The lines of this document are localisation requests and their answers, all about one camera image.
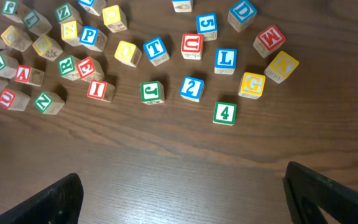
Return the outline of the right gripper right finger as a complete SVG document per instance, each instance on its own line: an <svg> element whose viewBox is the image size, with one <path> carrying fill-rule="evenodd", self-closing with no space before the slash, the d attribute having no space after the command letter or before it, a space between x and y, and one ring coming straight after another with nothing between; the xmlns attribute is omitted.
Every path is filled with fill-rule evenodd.
<svg viewBox="0 0 358 224"><path fill-rule="evenodd" d="M324 210L339 223L358 223L358 192L291 161L283 187L293 223L327 223Z"/></svg>

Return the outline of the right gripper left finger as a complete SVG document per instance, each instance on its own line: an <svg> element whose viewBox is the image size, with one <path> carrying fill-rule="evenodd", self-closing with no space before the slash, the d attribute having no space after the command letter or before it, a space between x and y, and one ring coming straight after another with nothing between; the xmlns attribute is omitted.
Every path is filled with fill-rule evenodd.
<svg viewBox="0 0 358 224"><path fill-rule="evenodd" d="M77 224L84 190L80 177L71 173L0 215L0 224Z"/></svg>

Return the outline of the red I block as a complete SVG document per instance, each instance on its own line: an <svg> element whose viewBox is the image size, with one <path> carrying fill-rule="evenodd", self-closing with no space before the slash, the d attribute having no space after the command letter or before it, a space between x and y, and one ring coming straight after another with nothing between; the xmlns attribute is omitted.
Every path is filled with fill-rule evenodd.
<svg viewBox="0 0 358 224"><path fill-rule="evenodd" d="M87 97L95 100L111 103L115 92L115 86L101 80L91 80Z"/></svg>

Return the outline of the red A block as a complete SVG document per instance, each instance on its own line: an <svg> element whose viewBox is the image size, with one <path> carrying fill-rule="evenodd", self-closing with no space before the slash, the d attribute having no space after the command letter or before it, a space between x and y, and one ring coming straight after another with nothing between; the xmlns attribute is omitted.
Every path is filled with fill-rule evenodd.
<svg viewBox="0 0 358 224"><path fill-rule="evenodd" d="M42 86L45 72L34 67L19 65L14 77L15 82L24 83L32 86Z"/></svg>

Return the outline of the blue 2 block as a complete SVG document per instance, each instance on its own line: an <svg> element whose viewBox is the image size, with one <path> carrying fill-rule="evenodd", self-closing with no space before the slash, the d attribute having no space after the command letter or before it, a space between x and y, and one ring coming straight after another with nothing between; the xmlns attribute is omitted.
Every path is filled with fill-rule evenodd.
<svg viewBox="0 0 358 224"><path fill-rule="evenodd" d="M204 89L204 81L186 76L183 80L180 96L184 99L199 102Z"/></svg>

